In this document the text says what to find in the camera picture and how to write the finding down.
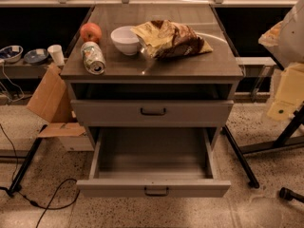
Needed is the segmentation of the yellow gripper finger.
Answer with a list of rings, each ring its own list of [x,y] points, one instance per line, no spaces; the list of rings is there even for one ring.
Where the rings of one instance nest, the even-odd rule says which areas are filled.
[[[275,97],[266,115],[275,121],[285,121],[303,102],[304,64],[290,63],[281,72]]]

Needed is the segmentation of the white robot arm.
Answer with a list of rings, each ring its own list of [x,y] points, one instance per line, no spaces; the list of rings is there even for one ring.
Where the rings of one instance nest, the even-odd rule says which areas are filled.
[[[287,120],[304,102],[304,0],[298,0],[258,42],[284,66],[266,115]]]

